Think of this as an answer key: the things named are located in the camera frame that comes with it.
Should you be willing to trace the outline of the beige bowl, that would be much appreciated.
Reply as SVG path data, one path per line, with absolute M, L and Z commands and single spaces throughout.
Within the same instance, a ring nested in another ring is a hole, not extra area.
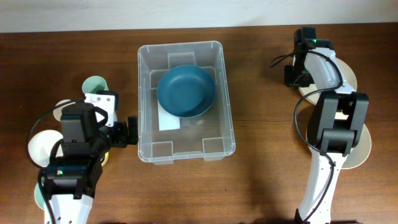
M 342 74 L 346 78 L 346 81 L 356 91 L 358 89 L 358 84 L 357 84 L 357 79 L 354 74 L 354 71 L 352 71 L 352 69 L 344 61 L 340 60 L 339 58 L 336 58 L 336 61 L 337 61 L 337 65 L 339 66 Z M 310 84 L 309 87 L 300 87 L 298 90 L 301 93 L 301 95 L 304 96 L 312 91 L 317 90 L 317 87 L 315 84 Z M 308 98 L 306 98 L 306 100 L 313 105 L 316 105 L 318 99 L 319 99 L 319 93 L 311 95 Z

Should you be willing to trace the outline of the dark blue bowl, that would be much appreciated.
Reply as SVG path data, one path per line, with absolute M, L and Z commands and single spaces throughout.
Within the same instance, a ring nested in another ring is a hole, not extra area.
M 205 113 L 216 99 L 216 84 L 206 70 L 179 65 L 167 71 L 157 84 L 157 100 L 174 116 L 191 118 Z

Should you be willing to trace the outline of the cream white bowl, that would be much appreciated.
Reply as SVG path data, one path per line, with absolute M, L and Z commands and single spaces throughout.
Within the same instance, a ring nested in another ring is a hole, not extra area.
M 371 153 L 372 141 L 371 135 L 364 124 L 359 143 L 351 149 L 351 153 L 346 157 L 341 169 L 354 169 L 363 164 Z

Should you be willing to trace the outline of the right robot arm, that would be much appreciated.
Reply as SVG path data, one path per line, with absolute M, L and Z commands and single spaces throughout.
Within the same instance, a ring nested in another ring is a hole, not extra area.
M 294 222 L 330 223 L 338 176 L 352 148 L 359 143 L 369 98 L 346 81 L 329 40 L 296 40 L 292 56 L 293 70 L 306 70 L 317 88 L 313 93 L 319 96 L 307 132 L 300 136 L 310 148 L 312 161 Z

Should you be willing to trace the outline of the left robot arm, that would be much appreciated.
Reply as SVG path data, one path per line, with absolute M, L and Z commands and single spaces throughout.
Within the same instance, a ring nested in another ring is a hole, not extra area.
M 50 153 L 49 164 L 38 174 L 46 223 L 86 223 L 103 172 L 101 160 L 112 148 L 136 145 L 137 116 L 106 126 L 108 112 L 91 103 L 63 108 L 63 138 Z

